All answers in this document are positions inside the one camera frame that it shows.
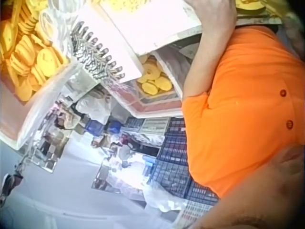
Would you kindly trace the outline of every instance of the shelf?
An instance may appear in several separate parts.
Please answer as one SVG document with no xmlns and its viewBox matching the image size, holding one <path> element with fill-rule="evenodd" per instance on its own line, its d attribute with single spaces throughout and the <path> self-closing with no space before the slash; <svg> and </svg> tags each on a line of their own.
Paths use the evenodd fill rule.
<svg viewBox="0 0 305 229">
<path fill-rule="evenodd" d="M 114 12 L 106 2 L 101 4 L 138 56 L 202 33 L 194 11 L 182 0 L 154 0 L 134 13 Z M 251 24 L 281 24 L 281 20 L 266 13 L 251 18 L 239 15 L 236 25 Z"/>
</svg>

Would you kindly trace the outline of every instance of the shirt button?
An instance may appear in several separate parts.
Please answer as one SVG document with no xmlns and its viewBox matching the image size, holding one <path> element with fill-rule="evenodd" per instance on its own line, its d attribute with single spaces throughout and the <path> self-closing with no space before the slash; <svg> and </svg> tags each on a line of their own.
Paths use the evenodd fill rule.
<svg viewBox="0 0 305 229">
<path fill-rule="evenodd" d="M 286 127 L 287 127 L 288 130 L 291 130 L 291 129 L 294 127 L 293 121 L 288 120 L 288 121 L 286 122 Z"/>
<path fill-rule="evenodd" d="M 287 91 L 286 90 L 281 90 L 280 91 L 280 95 L 282 96 L 282 97 L 285 97 L 286 95 L 287 95 Z"/>
</svg>

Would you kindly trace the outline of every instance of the white plastic bag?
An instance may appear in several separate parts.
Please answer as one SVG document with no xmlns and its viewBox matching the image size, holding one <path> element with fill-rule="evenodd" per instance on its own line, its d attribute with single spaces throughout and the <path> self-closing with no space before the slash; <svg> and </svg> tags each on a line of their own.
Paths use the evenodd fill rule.
<svg viewBox="0 0 305 229">
<path fill-rule="evenodd" d="M 81 65 L 71 60 L 70 64 L 62 66 L 27 103 L 21 102 L 14 95 L 9 77 L 1 74 L 0 140 L 19 150 L 38 129 L 69 77 L 80 69 Z"/>
<path fill-rule="evenodd" d="M 173 84 L 173 90 L 156 96 L 141 93 L 136 81 L 125 83 L 127 89 L 107 90 L 118 103 L 136 118 L 175 117 L 183 115 L 181 111 L 182 88 L 190 69 L 187 59 L 171 47 L 163 47 L 151 53 L 159 62 L 164 73 Z"/>
<path fill-rule="evenodd" d="M 88 114 L 90 119 L 106 125 L 115 104 L 115 99 L 108 95 L 105 89 L 99 91 L 94 88 L 78 101 L 75 108 L 83 114 Z"/>
<path fill-rule="evenodd" d="M 143 194 L 149 206 L 158 208 L 162 212 L 181 210 L 187 203 L 187 200 L 175 197 L 167 192 L 156 181 L 151 181 L 149 185 L 146 185 L 143 189 Z"/>
</svg>

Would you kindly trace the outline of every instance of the blue plastic crate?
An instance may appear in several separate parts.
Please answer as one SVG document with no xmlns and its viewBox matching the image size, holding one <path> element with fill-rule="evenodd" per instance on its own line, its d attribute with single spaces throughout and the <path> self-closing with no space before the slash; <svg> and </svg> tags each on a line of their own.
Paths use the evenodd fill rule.
<svg viewBox="0 0 305 229">
<path fill-rule="evenodd" d="M 193 179 L 187 190 L 186 199 L 214 206 L 219 201 L 218 196 L 213 193 L 208 187 L 204 187 L 196 183 Z"/>
<path fill-rule="evenodd" d="M 104 125 L 96 120 L 90 119 L 85 126 L 85 131 L 95 137 L 100 137 L 104 131 Z"/>
<path fill-rule="evenodd" d="M 165 137 L 157 159 L 187 166 L 186 137 Z"/>
<path fill-rule="evenodd" d="M 184 118 L 171 118 L 165 132 L 166 136 L 186 136 Z"/>
<path fill-rule="evenodd" d="M 172 195 L 184 198 L 191 176 L 187 166 L 157 160 L 150 180 L 158 182 Z"/>
<path fill-rule="evenodd" d="M 144 118 L 135 118 L 135 117 L 129 117 L 125 123 L 126 128 L 135 129 L 137 131 L 140 130 L 144 123 Z"/>
</svg>

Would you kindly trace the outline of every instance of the orange shirt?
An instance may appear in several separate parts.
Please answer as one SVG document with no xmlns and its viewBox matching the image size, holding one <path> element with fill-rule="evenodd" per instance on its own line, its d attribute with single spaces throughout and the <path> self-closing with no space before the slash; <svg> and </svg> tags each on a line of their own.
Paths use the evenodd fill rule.
<svg viewBox="0 0 305 229">
<path fill-rule="evenodd" d="M 235 30 L 210 93 L 182 105 L 194 180 L 222 198 L 282 148 L 304 144 L 304 80 L 304 63 L 271 30 Z"/>
</svg>

